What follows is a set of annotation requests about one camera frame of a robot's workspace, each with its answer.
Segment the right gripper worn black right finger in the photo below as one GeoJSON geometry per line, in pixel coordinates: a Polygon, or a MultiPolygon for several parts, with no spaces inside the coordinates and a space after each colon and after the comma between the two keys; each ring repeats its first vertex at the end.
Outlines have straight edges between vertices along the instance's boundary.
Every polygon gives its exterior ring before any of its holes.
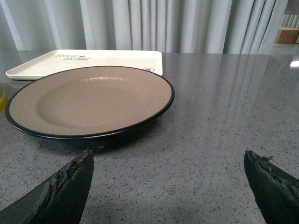
{"type": "Polygon", "coordinates": [[[244,169],[264,220],[268,224],[299,222],[299,181],[251,150],[245,151],[244,169]]]}

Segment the right gripper worn black left finger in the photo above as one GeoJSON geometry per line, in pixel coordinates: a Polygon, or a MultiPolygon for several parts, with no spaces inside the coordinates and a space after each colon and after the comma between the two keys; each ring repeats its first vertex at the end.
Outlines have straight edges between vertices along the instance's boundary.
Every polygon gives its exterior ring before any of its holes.
{"type": "Polygon", "coordinates": [[[78,224],[94,171],[89,150],[0,212],[2,224],[78,224]]]}

